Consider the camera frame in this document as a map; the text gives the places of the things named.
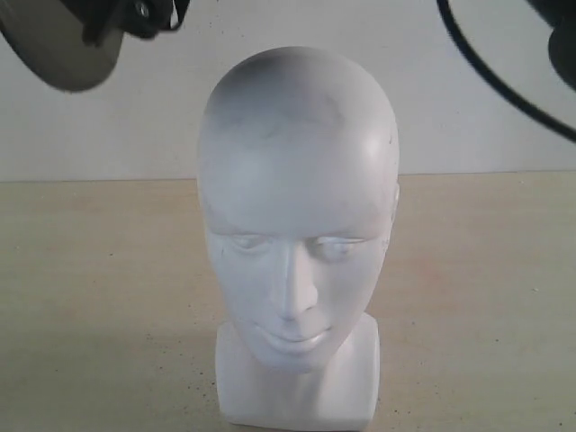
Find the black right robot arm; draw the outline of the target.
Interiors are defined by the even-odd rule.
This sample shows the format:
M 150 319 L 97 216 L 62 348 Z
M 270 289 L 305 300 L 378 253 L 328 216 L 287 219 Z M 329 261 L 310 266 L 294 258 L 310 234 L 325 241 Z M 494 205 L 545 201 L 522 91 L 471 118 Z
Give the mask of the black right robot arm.
M 575 90 L 575 0 L 528 0 L 551 28 L 548 58 L 560 79 Z

